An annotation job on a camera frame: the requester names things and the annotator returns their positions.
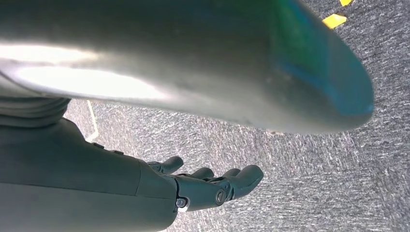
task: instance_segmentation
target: metal surface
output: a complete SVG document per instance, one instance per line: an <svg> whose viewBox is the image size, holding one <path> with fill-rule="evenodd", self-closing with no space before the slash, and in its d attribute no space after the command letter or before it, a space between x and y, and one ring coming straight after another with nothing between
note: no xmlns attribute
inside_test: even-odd
<svg viewBox="0 0 410 232"><path fill-rule="evenodd" d="M372 112L364 68L298 1L6 0L0 32L0 83L21 94L302 133Z"/></svg>

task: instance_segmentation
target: robotic hand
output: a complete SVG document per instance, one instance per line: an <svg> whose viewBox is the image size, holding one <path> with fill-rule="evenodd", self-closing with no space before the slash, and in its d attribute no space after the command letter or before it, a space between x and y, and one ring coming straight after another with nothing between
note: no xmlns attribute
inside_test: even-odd
<svg viewBox="0 0 410 232"><path fill-rule="evenodd" d="M179 212L195 211L221 206L224 202L248 195L262 180L264 174L256 165L243 170L233 168L221 177L214 177L209 168L201 168L192 174L170 175L183 165L180 157L171 157L164 163L149 162L164 178L175 181L176 206Z"/></svg>

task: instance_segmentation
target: black robotic finger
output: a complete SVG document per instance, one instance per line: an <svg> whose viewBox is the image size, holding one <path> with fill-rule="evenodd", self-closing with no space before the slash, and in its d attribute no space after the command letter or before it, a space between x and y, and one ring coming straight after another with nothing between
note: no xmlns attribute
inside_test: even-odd
<svg viewBox="0 0 410 232"><path fill-rule="evenodd" d="M189 175L189 177L191 178L197 178L201 180L206 178L212 178L214 176L215 174L210 168L200 168L196 172Z"/></svg>
<svg viewBox="0 0 410 232"><path fill-rule="evenodd" d="M178 156L173 156L163 163L148 162L148 165L156 172L171 174L182 167L182 165L184 165L184 161Z"/></svg>
<svg viewBox="0 0 410 232"><path fill-rule="evenodd" d="M225 172L222 176L224 176L224 177L236 176L236 175L238 175L238 173L240 171L241 171L240 169L232 168L232 169L228 170L227 172Z"/></svg>

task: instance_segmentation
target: yellow floor marking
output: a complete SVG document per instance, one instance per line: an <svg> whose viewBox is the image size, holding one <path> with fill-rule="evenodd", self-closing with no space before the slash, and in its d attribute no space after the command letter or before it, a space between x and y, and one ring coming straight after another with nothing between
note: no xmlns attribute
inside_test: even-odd
<svg viewBox="0 0 410 232"><path fill-rule="evenodd" d="M353 0L340 0L340 3L342 6L347 6L349 5Z"/></svg>
<svg viewBox="0 0 410 232"><path fill-rule="evenodd" d="M344 17L344 16L337 15L337 14L332 14L329 17L322 20L322 22L324 24L326 24L326 26L328 26L330 29L333 29L333 28L345 23L346 20L347 20L347 18Z"/></svg>

